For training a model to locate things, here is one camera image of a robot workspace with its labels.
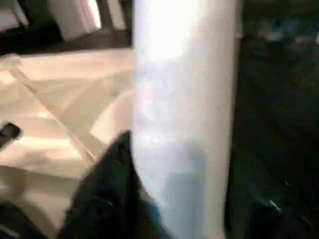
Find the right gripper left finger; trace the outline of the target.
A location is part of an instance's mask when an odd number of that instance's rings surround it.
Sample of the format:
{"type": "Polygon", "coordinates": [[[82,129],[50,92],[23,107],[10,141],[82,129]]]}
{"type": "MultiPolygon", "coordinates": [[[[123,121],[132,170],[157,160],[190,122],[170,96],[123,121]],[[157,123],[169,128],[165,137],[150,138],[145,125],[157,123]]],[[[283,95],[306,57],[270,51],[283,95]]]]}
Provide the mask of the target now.
{"type": "Polygon", "coordinates": [[[131,131],[109,145],[81,181],[59,239],[165,239],[156,209],[142,201],[131,156],[131,131]]]}

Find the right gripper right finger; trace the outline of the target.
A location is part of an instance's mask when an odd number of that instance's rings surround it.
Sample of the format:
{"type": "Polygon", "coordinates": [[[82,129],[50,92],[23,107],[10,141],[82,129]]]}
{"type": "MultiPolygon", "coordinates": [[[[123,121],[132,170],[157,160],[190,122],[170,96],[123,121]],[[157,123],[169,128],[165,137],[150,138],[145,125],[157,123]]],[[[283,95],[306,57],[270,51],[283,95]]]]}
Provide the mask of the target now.
{"type": "Polygon", "coordinates": [[[317,239],[319,194],[228,192],[225,227],[228,239],[317,239]]]}

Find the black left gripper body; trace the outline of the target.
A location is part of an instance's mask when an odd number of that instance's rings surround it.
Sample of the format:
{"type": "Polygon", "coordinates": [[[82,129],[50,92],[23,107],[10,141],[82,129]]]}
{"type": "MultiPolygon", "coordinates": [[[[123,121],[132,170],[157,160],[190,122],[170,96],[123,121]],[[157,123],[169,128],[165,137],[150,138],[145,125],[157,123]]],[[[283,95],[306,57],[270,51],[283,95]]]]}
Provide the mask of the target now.
{"type": "Polygon", "coordinates": [[[15,140],[23,134],[23,130],[17,125],[6,122],[0,129],[0,148],[3,149],[8,144],[15,140]]]}

